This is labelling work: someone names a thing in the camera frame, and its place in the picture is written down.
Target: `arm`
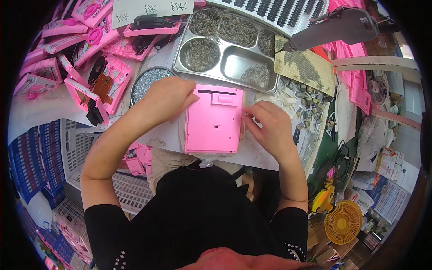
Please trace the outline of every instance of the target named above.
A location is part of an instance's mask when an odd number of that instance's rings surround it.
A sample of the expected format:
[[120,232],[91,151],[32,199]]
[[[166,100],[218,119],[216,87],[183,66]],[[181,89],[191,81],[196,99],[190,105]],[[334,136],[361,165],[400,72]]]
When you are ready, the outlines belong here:
[[[270,153],[279,164],[280,199],[277,211],[297,207],[308,211],[308,184],[297,147],[292,138],[291,119],[278,106],[269,101],[259,101],[243,108],[245,125],[257,142]],[[259,128],[252,120],[255,117]]]
[[120,206],[112,183],[129,146],[155,126],[178,116],[199,99],[192,95],[195,82],[177,77],[152,84],[146,96],[109,127],[88,153],[81,172],[84,210],[93,205]]

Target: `beige cloth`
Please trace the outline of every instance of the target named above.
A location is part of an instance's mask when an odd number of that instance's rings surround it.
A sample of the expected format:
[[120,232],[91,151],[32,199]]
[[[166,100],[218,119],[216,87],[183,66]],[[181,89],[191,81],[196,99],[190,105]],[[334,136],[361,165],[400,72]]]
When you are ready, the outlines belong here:
[[[198,159],[196,157],[188,154],[153,147],[152,170],[150,172],[150,175],[147,176],[147,181],[150,183],[150,189],[152,190],[153,195],[156,195],[156,187],[158,185],[158,182],[165,174],[179,167],[189,166],[197,160]],[[233,175],[241,168],[239,164],[219,160],[213,161],[213,165],[226,170],[231,175]],[[235,182],[237,183],[237,186],[241,185],[241,177],[239,177]]]

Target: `person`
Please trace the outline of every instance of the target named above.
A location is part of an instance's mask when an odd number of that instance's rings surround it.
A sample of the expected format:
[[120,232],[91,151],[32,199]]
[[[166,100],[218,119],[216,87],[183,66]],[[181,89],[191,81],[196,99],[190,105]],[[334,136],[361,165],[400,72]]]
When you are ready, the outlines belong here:
[[322,269],[304,262],[306,178],[291,120],[271,102],[242,109],[246,128],[279,164],[281,196],[270,219],[261,215],[228,172],[217,166],[200,169],[197,162],[166,173],[157,183],[156,195],[136,217],[129,221],[125,216],[112,175],[131,143],[199,99],[192,94],[195,86],[194,81],[177,77],[153,83],[89,151],[81,194],[98,268]]

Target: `hand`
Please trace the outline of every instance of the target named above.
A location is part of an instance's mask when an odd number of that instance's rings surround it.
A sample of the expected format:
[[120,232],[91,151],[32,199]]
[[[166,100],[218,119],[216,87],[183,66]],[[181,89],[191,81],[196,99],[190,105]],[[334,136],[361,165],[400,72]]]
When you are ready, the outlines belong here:
[[143,99],[138,101],[131,110],[139,109],[152,117],[154,126],[175,119],[189,105],[200,99],[193,95],[196,83],[178,77],[162,78],[152,84]]
[[[292,138],[291,119],[286,112],[270,101],[259,101],[255,105],[244,107],[242,111],[248,114],[243,115],[246,128],[279,164],[284,163],[294,153],[297,155],[297,147]],[[262,128],[254,123],[253,117],[257,123],[263,125]]]

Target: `black shirt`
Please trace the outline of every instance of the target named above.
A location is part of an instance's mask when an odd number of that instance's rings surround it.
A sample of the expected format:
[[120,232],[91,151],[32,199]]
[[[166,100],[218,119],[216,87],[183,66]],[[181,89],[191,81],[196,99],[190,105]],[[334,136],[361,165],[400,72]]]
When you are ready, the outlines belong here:
[[159,181],[156,193],[132,221],[115,205],[85,211],[99,269],[178,269],[219,247],[286,259],[297,254],[304,261],[308,221],[302,209],[282,209],[268,222],[244,192],[214,170],[181,167]]

